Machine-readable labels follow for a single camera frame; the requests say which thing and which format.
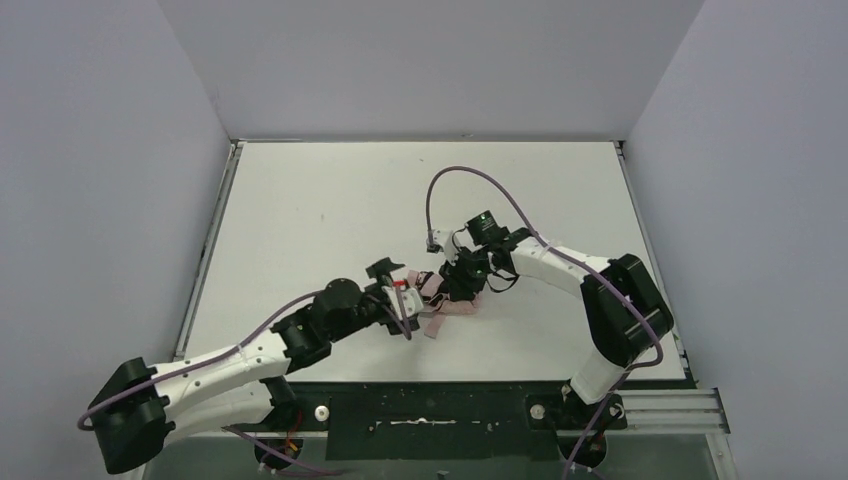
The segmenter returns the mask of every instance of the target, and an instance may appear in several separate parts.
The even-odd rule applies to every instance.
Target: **robotic arm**
[[[594,348],[570,380],[567,395],[579,405],[599,402],[652,342],[606,287],[578,265],[555,258],[551,248],[599,271],[627,295],[657,337],[673,326],[656,285],[633,255],[611,260],[543,247],[526,228],[510,232],[488,211],[468,221],[465,229],[473,250],[460,245],[450,230],[434,231],[428,245],[430,252],[445,255],[439,290],[450,300],[474,299],[488,276],[500,271],[540,279],[583,300]],[[326,358],[332,343],[374,323],[393,335],[417,330],[417,314],[424,310],[426,299],[413,286],[392,278],[391,273],[402,267],[388,258],[375,263],[366,269],[375,282],[364,291],[351,280],[333,280],[311,295],[311,304],[237,346],[179,362],[147,366],[135,358],[122,364],[90,405],[89,429],[97,435],[106,470],[111,474],[132,470],[155,457],[166,443],[194,433],[234,424],[274,425],[277,413],[295,401],[285,374]],[[406,319],[408,327],[399,318]],[[204,365],[186,371],[198,364]],[[124,395],[151,381],[157,382]],[[99,408],[104,402],[111,404]]]

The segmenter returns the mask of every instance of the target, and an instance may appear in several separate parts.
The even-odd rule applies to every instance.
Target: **screw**
[[[532,407],[530,407],[530,416],[534,420],[541,420],[545,418],[545,407],[539,405],[538,403],[536,405],[533,405]]]
[[[318,420],[319,422],[326,422],[328,418],[330,418],[329,408],[324,405],[318,405],[315,407],[315,420]]]

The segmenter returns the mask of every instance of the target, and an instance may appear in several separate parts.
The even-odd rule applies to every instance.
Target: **pink fabric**
[[[428,273],[430,272],[417,272],[415,270],[410,270],[406,275],[407,283],[418,289],[425,302],[430,302],[434,297],[441,295],[438,293],[439,286],[445,281],[441,275],[433,273],[433,275],[424,282],[424,278]],[[479,307],[479,294],[471,301],[463,300],[460,302],[453,302],[445,298],[435,307],[425,307],[425,312],[432,312],[434,315],[432,320],[430,320],[430,324],[427,325],[427,328],[424,330],[424,335],[430,338],[436,338],[436,335],[439,333],[439,328],[441,328],[447,315],[473,315],[477,313],[477,309]]]

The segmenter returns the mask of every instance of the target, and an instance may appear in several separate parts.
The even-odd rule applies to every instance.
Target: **gray wall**
[[[159,0],[232,137],[621,139],[703,0]]]
[[[173,348],[227,137],[154,0],[0,4],[2,477],[105,477],[74,422]]]
[[[845,478],[848,3],[708,0],[626,144],[746,480]]]

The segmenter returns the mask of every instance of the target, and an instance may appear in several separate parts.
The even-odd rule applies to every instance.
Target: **pink cloth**
[[[480,295],[478,294],[471,301],[451,301],[445,294],[439,293],[439,286],[445,279],[435,272],[430,275],[430,278],[427,278],[429,273],[431,272],[410,270],[406,275],[406,281],[417,288],[424,302],[429,304],[425,307],[424,312],[432,313],[433,319],[424,329],[424,335],[436,338],[447,315],[473,315],[477,313],[477,309],[480,307]]]

